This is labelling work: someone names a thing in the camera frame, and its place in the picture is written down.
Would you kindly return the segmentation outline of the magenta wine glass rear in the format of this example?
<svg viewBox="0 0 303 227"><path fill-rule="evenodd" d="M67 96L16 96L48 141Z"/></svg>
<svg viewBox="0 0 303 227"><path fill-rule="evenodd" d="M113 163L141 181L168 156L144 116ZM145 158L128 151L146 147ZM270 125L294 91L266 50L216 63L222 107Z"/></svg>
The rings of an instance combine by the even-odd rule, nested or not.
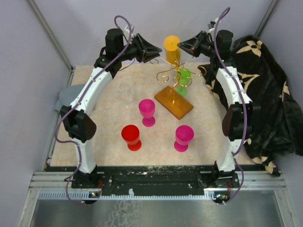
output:
<svg viewBox="0 0 303 227"><path fill-rule="evenodd" d="M155 102L151 99L143 99L138 107L140 114L143 117L143 125L145 127L152 127L155 124Z"/></svg>

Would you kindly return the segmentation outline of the magenta wine glass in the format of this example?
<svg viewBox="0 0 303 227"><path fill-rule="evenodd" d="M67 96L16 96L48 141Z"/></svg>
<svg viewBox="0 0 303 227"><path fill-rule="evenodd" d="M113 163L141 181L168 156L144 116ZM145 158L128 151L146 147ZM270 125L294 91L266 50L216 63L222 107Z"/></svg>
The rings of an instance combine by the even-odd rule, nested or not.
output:
<svg viewBox="0 0 303 227"><path fill-rule="evenodd" d="M143 117L143 125L145 127L152 127L155 124L155 102L151 99L143 99L138 107L140 114Z"/></svg>
<svg viewBox="0 0 303 227"><path fill-rule="evenodd" d="M176 129L174 148L178 152L185 152L194 137L194 130L188 125L181 125Z"/></svg>

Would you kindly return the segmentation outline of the clear wine glass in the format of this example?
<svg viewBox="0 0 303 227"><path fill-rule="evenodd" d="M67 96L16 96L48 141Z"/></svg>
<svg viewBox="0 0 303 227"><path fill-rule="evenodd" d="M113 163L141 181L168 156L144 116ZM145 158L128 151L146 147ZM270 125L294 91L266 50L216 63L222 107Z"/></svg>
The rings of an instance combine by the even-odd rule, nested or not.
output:
<svg viewBox="0 0 303 227"><path fill-rule="evenodd" d="M121 100L123 101L123 104L126 108L131 107L132 101L133 101L133 94L131 87L128 83L123 82L118 87Z"/></svg>

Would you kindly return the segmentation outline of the magenta wine glass front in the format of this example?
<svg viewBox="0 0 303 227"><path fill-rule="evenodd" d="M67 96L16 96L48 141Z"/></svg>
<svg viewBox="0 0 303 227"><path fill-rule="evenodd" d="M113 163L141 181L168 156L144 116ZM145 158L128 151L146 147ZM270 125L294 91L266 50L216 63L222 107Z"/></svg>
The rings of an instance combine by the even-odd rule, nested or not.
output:
<svg viewBox="0 0 303 227"><path fill-rule="evenodd" d="M176 129L174 148L178 152L185 152L194 137L194 130L188 125L181 125Z"/></svg>

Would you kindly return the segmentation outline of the red plastic wine glass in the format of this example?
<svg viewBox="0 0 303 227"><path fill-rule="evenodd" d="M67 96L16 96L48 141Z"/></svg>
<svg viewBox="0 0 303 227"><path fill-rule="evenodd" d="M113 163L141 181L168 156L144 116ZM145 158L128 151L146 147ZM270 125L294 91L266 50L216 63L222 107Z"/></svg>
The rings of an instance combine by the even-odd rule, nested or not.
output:
<svg viewBox="0 0 303 227"><path fill-rule="evenodd" d="M121 131L121 136L131 151L138 151L141 148L140 131L137 126L125 126Z"/></svg>

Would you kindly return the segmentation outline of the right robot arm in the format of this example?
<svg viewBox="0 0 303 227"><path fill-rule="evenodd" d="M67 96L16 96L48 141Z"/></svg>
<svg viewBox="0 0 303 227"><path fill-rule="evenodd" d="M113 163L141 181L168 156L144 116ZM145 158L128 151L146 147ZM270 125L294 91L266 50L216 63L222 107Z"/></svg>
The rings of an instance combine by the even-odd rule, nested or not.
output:
<svg viewBox="0 0 303 227"><path fill-rule="evenodd" d="M193 57L203 54L210 58L210 69L221 85L227 101L227 112L222 121L222 131L227 138L222 155L215 161L208 182L200 180L202 187L238 187L235 173L236 158L242 150L245 139L253 130L260 106L253 104L237 75L231 56L233 33L220 30L212 35L201 31L195 37L178 43L178 47Z"/></svg>

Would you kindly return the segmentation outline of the green plastic wine glass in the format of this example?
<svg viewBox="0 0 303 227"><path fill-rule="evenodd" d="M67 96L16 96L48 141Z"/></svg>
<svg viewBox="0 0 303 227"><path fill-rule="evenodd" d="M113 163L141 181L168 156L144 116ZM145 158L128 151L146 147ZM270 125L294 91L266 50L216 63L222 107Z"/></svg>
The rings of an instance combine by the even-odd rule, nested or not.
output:
<svg viewBox="0 0 303 227"><path fill-rule="evenodd" d="M177 84L177 88L175 91L180 94L182 97L185 97L187 95L187 86L191 83L191 72L189 69L184 68L180 71L181 78Z"/></svg>

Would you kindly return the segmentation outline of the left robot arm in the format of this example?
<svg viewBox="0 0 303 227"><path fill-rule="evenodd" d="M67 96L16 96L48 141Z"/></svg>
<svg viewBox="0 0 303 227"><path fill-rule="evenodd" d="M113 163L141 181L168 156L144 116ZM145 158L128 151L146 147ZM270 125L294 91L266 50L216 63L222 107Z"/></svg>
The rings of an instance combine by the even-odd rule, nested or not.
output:
<svg viewBox="0 0 303 227"><path fill-rule="evenodd" d="M124 33L119 28L107 31L105 43L84 88L70 104L60 109L64 128L77 152L78 167L72 179L89 188L98 184L97 164L92 148L97 126L90 115L102 90L119 72L123 61L135 59L146 63L159 57L162 51L140 34L129 36L127 44L124 44Z"/></svg>

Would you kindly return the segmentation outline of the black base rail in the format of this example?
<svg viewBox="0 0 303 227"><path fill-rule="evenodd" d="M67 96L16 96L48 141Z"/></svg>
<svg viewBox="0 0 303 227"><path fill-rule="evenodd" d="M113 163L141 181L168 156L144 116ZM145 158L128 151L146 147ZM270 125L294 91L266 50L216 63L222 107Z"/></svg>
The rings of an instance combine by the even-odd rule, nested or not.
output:
<svg viewBox="0 0 303 227"><path fill-rule="evenodd" d="M103 166L92 173L77 172L74 189L96 188L104 196L187 196L203 195L207 188L223 191L240 185L235 171L223 172L213 166Z"/></svg>

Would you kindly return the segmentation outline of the black floral blanket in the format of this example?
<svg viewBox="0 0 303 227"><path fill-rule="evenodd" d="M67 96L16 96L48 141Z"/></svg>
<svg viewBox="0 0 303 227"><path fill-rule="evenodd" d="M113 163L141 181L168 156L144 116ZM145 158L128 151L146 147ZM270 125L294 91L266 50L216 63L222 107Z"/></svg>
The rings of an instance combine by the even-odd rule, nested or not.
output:
<svg viewBox="0 0 303 227"><path fill-rule="evenodd" d="M257 36L232 41L231 56L247 95L253 104L260 106L242 149L255 164L279 176L274 164L277 156L303 154L303 112L289 92L286 73ZM199 66L199 70L206 85L227 110L225 95L210 64Z"/></svg>

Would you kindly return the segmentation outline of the grey cloth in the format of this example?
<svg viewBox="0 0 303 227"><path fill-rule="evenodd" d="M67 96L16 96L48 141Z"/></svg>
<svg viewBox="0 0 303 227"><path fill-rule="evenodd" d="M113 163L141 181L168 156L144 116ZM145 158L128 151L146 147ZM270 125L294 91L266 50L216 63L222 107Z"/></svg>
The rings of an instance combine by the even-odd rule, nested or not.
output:
<svg viewBox="0 0 303 227"><path fill-rule="evenodd" d="M54 110L59 112L62 106L69 106L71 102L79 95L84 84L72 85L62 89L59 92L59 97L54 105Z"/></svg>

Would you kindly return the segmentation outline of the orange plastic wine glass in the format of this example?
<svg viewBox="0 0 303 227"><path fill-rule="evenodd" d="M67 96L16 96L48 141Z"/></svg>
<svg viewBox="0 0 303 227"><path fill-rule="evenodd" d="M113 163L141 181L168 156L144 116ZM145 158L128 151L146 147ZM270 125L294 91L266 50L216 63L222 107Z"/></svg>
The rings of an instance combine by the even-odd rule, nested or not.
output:
<svg viewBox="0 0 303 227"><path fill-rule="evenodd" d="M169 35L164 39L164 49L166 52L166 61L175 64L180 61L180 49L178 47L178 43L180 39L175 35Z"/></svg>

